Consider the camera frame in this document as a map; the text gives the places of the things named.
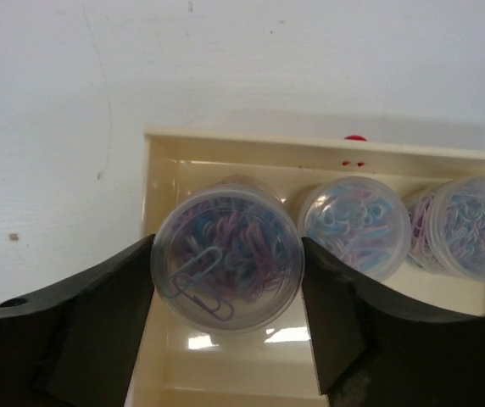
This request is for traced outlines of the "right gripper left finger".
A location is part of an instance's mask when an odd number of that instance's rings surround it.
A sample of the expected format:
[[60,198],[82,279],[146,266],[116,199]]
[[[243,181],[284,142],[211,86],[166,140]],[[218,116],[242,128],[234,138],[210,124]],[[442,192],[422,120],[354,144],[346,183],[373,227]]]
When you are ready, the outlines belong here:
[[145,237],[0,304],[0,406],[122,406],[154,285]]

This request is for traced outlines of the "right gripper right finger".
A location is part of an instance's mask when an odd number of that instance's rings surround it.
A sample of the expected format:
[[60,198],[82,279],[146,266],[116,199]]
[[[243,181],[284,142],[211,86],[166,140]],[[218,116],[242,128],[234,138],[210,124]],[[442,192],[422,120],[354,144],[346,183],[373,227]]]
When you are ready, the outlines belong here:
[[485,406],[485,316],[426,304],[303,239],[315,372],[331,406]]

